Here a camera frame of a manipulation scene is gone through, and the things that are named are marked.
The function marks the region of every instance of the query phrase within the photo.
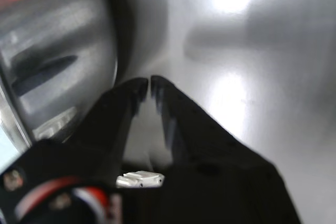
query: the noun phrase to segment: silver surface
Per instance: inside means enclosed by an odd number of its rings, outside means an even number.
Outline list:
[[[140,170],[118,176],[115,186],[117,188],[161,187],[163,181],[164,176],[161,173]]]
[[[107,0],[0,0],[1,78],[32,140],[71,108],[73,127],[112,87],[114,42]]]
[[[273,161],[303,223],[336,219],[336,1],[129,0],[137,31],[123,79],[161,74]],[[154,102],[125,162],[170,155]]]

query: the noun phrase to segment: metallic countertop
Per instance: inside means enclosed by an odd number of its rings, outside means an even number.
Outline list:
[[[120,80],[172,80],[276,164],[303,223],[334,223],[335,0],[128,1],[134,42]],[[171,161],[151,99],[124,159],[147,169]]]

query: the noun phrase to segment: screw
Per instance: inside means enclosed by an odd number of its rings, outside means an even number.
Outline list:
[[[68,194],[64,193],[58,195],[52,202],[50,202],[49,207],[51,210],[62,210],[71,205],[71,198]]]
[[[6,191],[15,191],[23,186],[23,178],[17,170],[11,170],[3,176]]]

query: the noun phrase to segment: stainless steel bowl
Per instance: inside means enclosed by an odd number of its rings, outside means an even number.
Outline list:
[[[0,119],[19,151],[64,139],[113,86],[114,41],[107,0],[0,0]]]

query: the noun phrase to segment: reflective surface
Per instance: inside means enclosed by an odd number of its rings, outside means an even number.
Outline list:
[[[0,0],[2,88],[32,142],[64,139],[112,87],[115,51],[107,0]]]
[[[334,223],[335,0],[129,3],[137,29],[123,80],[171,79],[277,165],[303,223]],[[171,161],[151,100],[134,121],[124,158],[147,170]]]

